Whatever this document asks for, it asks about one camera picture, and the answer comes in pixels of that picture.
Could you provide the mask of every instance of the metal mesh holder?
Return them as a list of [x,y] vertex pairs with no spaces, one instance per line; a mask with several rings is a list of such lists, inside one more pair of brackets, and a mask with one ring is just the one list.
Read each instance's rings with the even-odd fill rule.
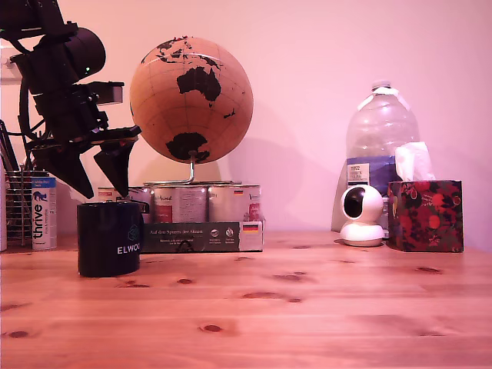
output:
[[7,244],[32,244],[32,177],[48,177],[47,171],[7,171],[5,173]]

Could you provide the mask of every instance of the security camera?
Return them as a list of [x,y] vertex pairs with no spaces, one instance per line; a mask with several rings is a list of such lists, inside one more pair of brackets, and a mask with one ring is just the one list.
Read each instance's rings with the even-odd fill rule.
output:
[[341,210],[347,222],[340,235],[351,246],[378,246],[383,241],[383,228],[376,223],[383,213],[383,198],[379,191],[366,184],[347,189],[341,196]]

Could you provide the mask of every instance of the german flag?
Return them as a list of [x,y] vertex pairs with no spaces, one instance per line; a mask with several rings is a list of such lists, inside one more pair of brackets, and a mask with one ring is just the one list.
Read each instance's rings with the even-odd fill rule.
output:
[[260,227],[258,224],[243,224],[244,233],[258,233],[259,231]]

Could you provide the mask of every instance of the wall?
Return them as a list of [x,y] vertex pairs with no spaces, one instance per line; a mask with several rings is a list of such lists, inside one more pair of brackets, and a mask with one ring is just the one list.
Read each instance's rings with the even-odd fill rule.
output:
[[[131,77],[157,44],[194,35],[241,62],[254,91],[250,130],[226,158],[199,166],[198,178],[261,184],[271,230],[327,229],[332,215],[334,227],[340,225],[334,203],[348,122],[371,82],[390,79],[417,116],[436,176],[464,182],[466,245],[492,250],[486,238],[492,198],[483,196],[492,178],[492,2],[58,2],[65,20],[90,28],[105,44],[106,66],[93,79],[126,84],[125,103],[105,109],[112,127],[132,124]],[[17,92],[2,98],[4,118],[15,125]],[[94,187],[105,185],[92,155],[83,163]],[[130,182],[176,179],[186,171],[139,140]],[[84,199],[64,191],[61,227],[73,231],[73,204]]]

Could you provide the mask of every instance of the cork globe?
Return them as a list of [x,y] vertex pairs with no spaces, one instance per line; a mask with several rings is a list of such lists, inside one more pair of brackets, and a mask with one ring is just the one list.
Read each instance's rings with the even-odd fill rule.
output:
[[253,93],[239,61],[202,38],[174,38],[135,71],[130,109],[141,136],[160,154],[197,163],[239,145],[253,115]]

